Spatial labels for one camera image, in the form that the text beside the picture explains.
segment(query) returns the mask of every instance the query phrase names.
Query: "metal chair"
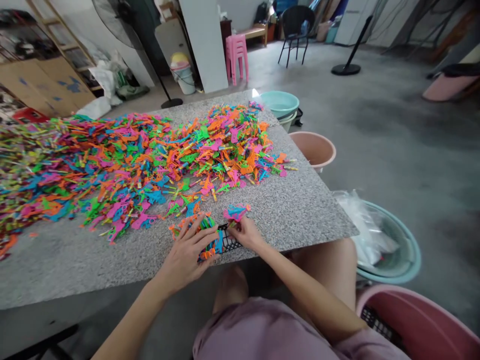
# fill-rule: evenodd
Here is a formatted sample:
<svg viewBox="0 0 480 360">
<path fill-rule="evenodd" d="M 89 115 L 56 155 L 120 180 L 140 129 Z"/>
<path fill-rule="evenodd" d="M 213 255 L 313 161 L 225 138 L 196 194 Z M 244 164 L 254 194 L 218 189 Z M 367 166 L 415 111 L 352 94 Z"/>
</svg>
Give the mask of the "metal chair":
<svg viewBox="0 0 480 360">
<path fill-rule="evenodd" d="M 312 31 L 315 22 L 315 13 L 308 6 L 295 5 L 289 7 L 281 15 L 283 33 L 285 35 L 285 41 L 283 42 L 283 47 L 281 49 L 280 57 L 278 58 L 278 63 L 280 64 L 280 59 L 285 49 L 285 44 L 288 41 L 288 57 L 286 59 L 286 67 L 289 67 L 290 60 L 290 51 L 296 49 L 295 60 L 299 57 L 299 47 L 304 48 L 303 58 L 301 59 L 301 64 L 304 64 L 305 53 L 309 47 L 309 37 L 308 35 Z M 306 27 L 306 33 L 302 33 L 302 24 L 308 22 Z M 299 40 L 305 38 L 306 46 L 299 46 Z M 296 46 L 292 47 L 292 41 L 296 40 Z"/>
</svg>

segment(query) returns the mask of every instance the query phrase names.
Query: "cardboard panel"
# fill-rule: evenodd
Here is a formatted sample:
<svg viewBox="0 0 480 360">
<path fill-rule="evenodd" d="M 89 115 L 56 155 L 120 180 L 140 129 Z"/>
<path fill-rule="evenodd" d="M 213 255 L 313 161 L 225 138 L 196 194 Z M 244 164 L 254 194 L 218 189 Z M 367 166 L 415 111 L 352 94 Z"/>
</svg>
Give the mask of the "cardboard panel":
<svg viewBox="0 0 480 360">
<path fill-rule="evenodd" d="M 68 98 L 76 105 L 77 110 L 96 99 L 80 76 L 63 57 L 39 61 L 39 65 L 50 79 L 68 93 Z"/>
<path fill-rule="evenodd" d="M 49 117 L 59 116 L 59 112 L 37 92 L 34 83 L 31 81 L 32 72 L 38 73 L 38 76 L 34 77 L 37 80 L 39 78 L 45 80 L 42 77 L 44 73 L 36 65 L 36 60 L 4 64 L 0 66 L 0 82 L 28 107 Z"/>
<path fill-rule="evenodd" d="M 63 57 L 3 64 L 0 82 L 27 106 L 49 117 L 68 117 L 95 99 Z"/>
</svg>

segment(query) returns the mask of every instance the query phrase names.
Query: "granite table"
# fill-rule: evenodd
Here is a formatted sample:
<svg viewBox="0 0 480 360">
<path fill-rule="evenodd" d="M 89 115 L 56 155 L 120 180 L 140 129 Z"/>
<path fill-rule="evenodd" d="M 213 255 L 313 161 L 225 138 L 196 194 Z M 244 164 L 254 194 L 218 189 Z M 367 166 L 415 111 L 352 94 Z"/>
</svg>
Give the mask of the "granite table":
<svg viewBox="0 0 480 360">
<path fill-rule="evenodd" d="M 156 111 L 172 119 L 172 127 L 205 116 L 214 105 L 247 105 L 258 95 L 254 90 Z M 268 136 L 273 153 L 298 159 L 287 177 L 272 175 L 261 185 L 247 183 L 201 205 L 211 211 L 218 224 L 224 223 L 223 210 L 230 204 L 250 204 L 253 218 L 264 238 L 280 251 L 301 248 L 356 235 L 357 229 L 331 196 L 327 186 L 267 108 L 259 120 L 270 124 Z M 165 214 L 166 205 L 155 205 L 149 214 Z M 12 255 L 0 262 L 0 310 L 77 295 L 150 279 L 162 265 L 172 246 L 168 227 L 182 218 L 156 221 L 150 229 L 130 229 L 109 244 L 99 234 L 108 226 L 90 232 L 75 219 L 37 222 L 19 237 Z M 29 233 L 38 233 L 35 238 Z M 254 257 L 245 248 L 223 254 L 218 261 L 235 262 Z"/>
</svg>

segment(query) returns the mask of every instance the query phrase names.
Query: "gray floor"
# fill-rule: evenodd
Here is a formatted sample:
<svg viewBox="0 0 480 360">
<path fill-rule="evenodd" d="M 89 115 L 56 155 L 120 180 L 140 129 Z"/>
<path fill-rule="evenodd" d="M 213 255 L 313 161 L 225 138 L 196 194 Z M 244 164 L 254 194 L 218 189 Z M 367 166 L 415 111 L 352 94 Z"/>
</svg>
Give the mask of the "gray floor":
<svg viewBox="0 0 480 360">
<path fill-rule="evenodd" d="M 313 44 L 303 66 L 292 53 L 286 69 L 286 54 L 277 65 L 281 46 L 274 43 L 250 51 L 250 80 L 237 87 L 191 96 L 181 95 L 174 83 L 169 82 L 168 87 L 172 96 L 185 102 L 247 88 L 295 94 L 304 112 L 302 130 L 327 136 L 337 148 L 335 161 L 321 175 L 323 181 L 331 190 L 357 189 L 364 199 L 402 219 L 423 255 L 420 274 L 405 286 L 440 304 L 480 334 L 480 192 L 475 186 L 480 179 L 480 126 L 476 105 L 473 101 L 422 100 L 420 95 L 430 83 L 425 80 L 429 65 L 361 49 L 354 61 L 362 66 L 361 73 L 335 77 L 330 69 L 346 61 L 349 49 Z M 165 100 L 161 88 L 156 88 L 116 108 L 111 116 L 157 110 Z M 221 270 L 209 269 L 199 282 L 167 303 L 153 325 L 142 359 L 189 358 L 195 334 L 209 317 Z M 36 340 L 39 334 L 80 321 L 79 335 L 65 346 L 75 359 L 87 359 L 142 285 L 4 311 L 0 338 L 5 340 L 8 332 L 8 338 L 14 339 L 0 358 Z"/>
</svg>

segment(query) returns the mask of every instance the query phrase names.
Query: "teal plastic basin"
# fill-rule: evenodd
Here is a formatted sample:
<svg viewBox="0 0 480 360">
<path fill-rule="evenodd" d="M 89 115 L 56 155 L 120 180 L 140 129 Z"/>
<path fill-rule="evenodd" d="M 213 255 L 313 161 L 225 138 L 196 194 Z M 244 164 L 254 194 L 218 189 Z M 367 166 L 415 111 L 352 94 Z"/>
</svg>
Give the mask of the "teal plastic basin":
<svg viewBox="0 0 480 360">
<path fill-rule="evenodd" d="M 365 200 L 363 202 L 369 211 L 375 210 L 385 215 L 379 227 L 396 241 L 400 248 L 394 253 L 384 254 L 383 259 L 375 264 L 374 271 L 357 267 L 356 273 L 378 283 L 397 285 L 409 282 L 417 276 L 422 265 L 422 253 L 414 235 L 391 212 L 372 202 Z"/>
<path fill-rule="evenodd" d="M 267 91 L 260 97 L 276 118 L 293 113 L 300 105 L 298 97 L 284 91 Z"/>
</svg>

